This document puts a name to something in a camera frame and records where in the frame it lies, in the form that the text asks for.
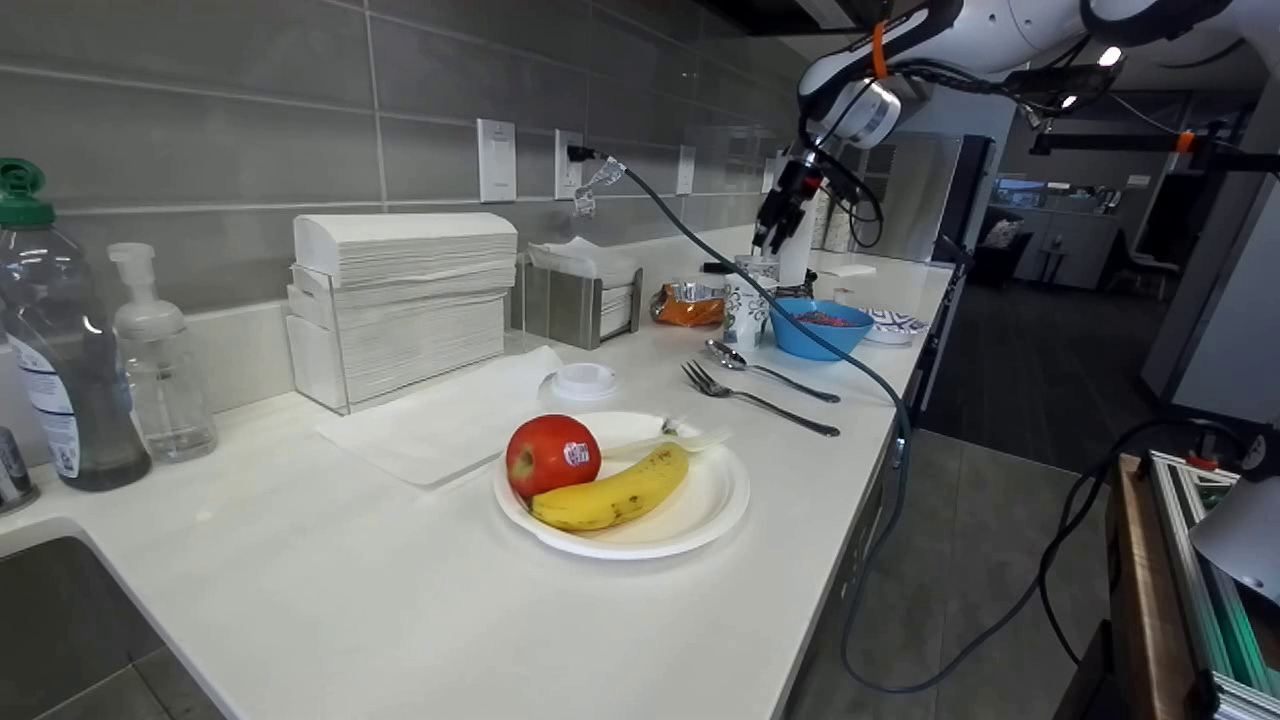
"glass bottle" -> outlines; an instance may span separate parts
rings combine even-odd
[[[148,475],[130,421],[115,336],[86,247],[54,232],[43,176],[0,157],[0,324],[66,482],[106,490]]]

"wall tile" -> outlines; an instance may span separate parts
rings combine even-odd
[[[658,0],[368,0],[374,14],[359,0],[121,4],[8,6],[0,64],[29,70],[0,70],[0,147],[43,163],[66,229],[96,254],[151,238],[160,291],[194,310],[279,300],[295,211],[266,202],[488,209],[526,244],[671,235],[630,178],[597,214],[554,198],[554,128],[624,157],[696,229],[745,225],[803,66],[776,38]],[[475,202],[475,117],[517,120],[517,202]],[[681,143],[696,143],[702,197],[671,197]]]
[[[658,31],[666,38],[696,38],[702,31],[696,4],[597,0],[597,11]]]
[[[475,198],[475,122],[386,120],[393,198]]]
[[[453,120],[517,120],[517,55],[389,18],[374,18],[374,43],[381,107]]]
[[[526,128],[590,128],[590,76],[565,64],[519,61],[519,111]]]
[[[364,18],[302,0],[42,0],[6,6],[6,64],[368,104]]]
[[[676,197],[676,143],[609,143],[609,157],[624,159],[645,184],[654,184],[659,197]],[[639,197],[639,187],[624,176],[614,187],[600,187],[600,197]]]
[[[368,6],[562,64],[575,64],[593,34],[586,0],[368,0]]]
[[[155,244],[155,289],[185,310],[279,300],[293,265],[295,211],[198,211],[198,214],[68,214],[109,300],[125,300],[115,267],[106,260],[113,238]]]
[[[378,197],[374,117],[0,76],[0,147],[86,202]]]
[[[519,130],[517,136],[517,197],[557,197],[557,136]]]
[[[683,138],[683,100],[645,90],[632,84],[590,84],[590,130],[609,138],[647,138],[681,143]]]

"plastic bottle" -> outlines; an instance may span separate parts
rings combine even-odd
[[[742,260],[742,267],[763,289],[776,291],[776,265],[769,254],[762,254],[762,247],[752,254]],[[769,319],[769,300],[745,278],[745,276],[724,276],[724,324],[720,324],[720,339],[745,357],[756,353],[762,343],[762,327]]]
[[[86,247],[54,232],[42,169],[0,157],[0,319],[66,482],[102,490],[148,475],[130,421],[115,336]]]
[[[202,363],[188,343],[188,319],[155,294],[151,244],[113,244],[130,303],[115,307],[125,377],[134,388],[134,421],[148,452],[163,463],[217,446]]]

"fork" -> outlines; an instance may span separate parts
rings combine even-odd
[[[833,422],[797,414],[797,413],[790,413],[790,407],[769,402],[763,395],[736,391],[736,388],[720,384],[720,381],[716,381],[712,371],[703,371],[702,363],[683,363],[683,377],[690,377],[690,384],[692,384],[696,391],[703,391],[703,395],[716,395],[716,399],[745,395],[745,399],[752,399],[752,402],[762,402],[762,407],[769,407],[769,413],[776,413],[776,414],[784,414],[784,421],[791,421],[791,422],[803,422],[803,426],[811,426],[811,433],[820,433],[820,435],[842,435],[842,426],[833,426]]]
[[[727,371],[763,371],[763,377],[772,377],[772,381],[782,381],[782,384],[791,384],[797,391],[803,391],[803,395],[815,395],[815,399],[823,399],[823,402],[842,402],[842,395],[837,391],[820,391],[820,388],[807,388],[807,384],[801,384],[801,381],[791,381],[791,377],[784,377],[784,371],[776,371],[776,367],[769,367],[769,363],[752,363],[745,353],[736,353],[736,346],[727,346],[724,339],[708,339],[703,343],[708,346],[708,357],[720,363],[720,367],[727,367]]]

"black cable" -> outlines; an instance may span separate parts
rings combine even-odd
[[[1049,61],[1045,66],[1068,66],[1080,61],[1080,53],[1094,43],[1094,31],[1085,31],[1073,47],[1063,47],[1058,61]]]
[[[1124,96],[1107,96],[1113,104],[1119,104],[1128,117],[1135,117],[1140,122],[1178,136],[1173,122],[1160,122],[1157,117],[1140,111],[1135,104],[1128,104]]]
[[[624,169],[632,176],[632,184],[702,247],[708,251],[716,265],[731,267],[752,291],[763,294],[763,303],[772,307],[772,314],[784,314],[801,336],[807,336],[811,343],[820,343],[823,353],[842,357],[843,363],[853,363],[856,371],[866,371],[888,399],[892,399],[892,421],[897,421],[897,482],[888,494],[888,512],[881,532],[873,532],[873,541],[866,544],[866,554],[856,558],[856,575],[869,575],[873,563],[881,558],[881,548],[888,544],[888,535],[897,532],[905,502],[910,502],[910,458],[911,458],[911,421],[910,421],[910,402],[905,395],[897,395],[897,388],[873,371],[869,363],[862,363],[853,353],[833,346],[823,336],[815,336],[811,327],[803,327],[791,310],[784,310],[745,267],[736,267],[724,251],[716,251],[708,238],[702,238],[676,211],[671,202],[632,169]]]
[[[991,78],[979,78],[979,76],[969,76],[952,64],[935,64],[935,61],[905,61],[897,64],[899,76],[919,76],[919,78],[933,78],[933,84],[947,84],[947,89],[960,89],[960,90],[975,90],[975,96],[1003,96],[1003,84],[991,84]]]
[[[856,211],[862,197],[842,197],[837,209],[847,214],[847,238],[853,238],[856,247],[876,247],[876,244],[884,238],[884,218],[876,218],[876,214],[866,218],[866,214]]]
[[[1085,515],[1094,512],[1104,479],[1113,475],[1107,466],[1115,466],[1115,456],[1119,456],[1135,435],[1144,435],[1144,433],[1151,433],[1151,426],[1222,433],[1222,435],[1230,435],[1231,445],[1242,445],[1242,435],[1235,435],[1230,422],[1222,422],[1222,421],[1209,421],[1209,414],[1157,414],[1157,421],[1133,422],[1133,426],[1107,446],[1107,456],[1104,456],[1101,463],[1094,463],[1090,470],[1077,475],[1077,482],[1073,482],[1073,490],[1068,490],[1068,499],[1063,499],[1063,512],[1062,512],[1062,532],[1049,541],[1049,548],[1042,553],[1042,568],[1036,568],[1042,608],[1045,608],[1045,616],[1049,616],[1051,635],[1058,635],[1062,647],[1073,656],[1073,664],[1080,664],[1080,653],[1073,647],[1063,623],[1058,621],[1051,594],[1049,594],[1051,558],[1058,558],[1062,544],[1063,544],[1063,541],[1085,524]]]
[[[842,128],[842,120],[847,117],[847,107],[853,107],[866,90],[869,90],[869,89],[862,89],[862,90],[843,104],[843,111],[837,117],[833,128]],[[856,238],[856,244],[862,244],[862,247],[876,247],[881,235],[884,235],[884,202],[881,202],[881,193],[876,193],[873,184],[866,184],[847,163],[842,163],[842,157],[823,151],[820,138],[803,128],[803,120],[801,120],[801,143],[820,159],[820,169],[830,169],[830,171],[837,169],[842,184],[853,184],[853,193],[873,202],[873,211],[876,211],[876,238],[869,238],[869,244]]]

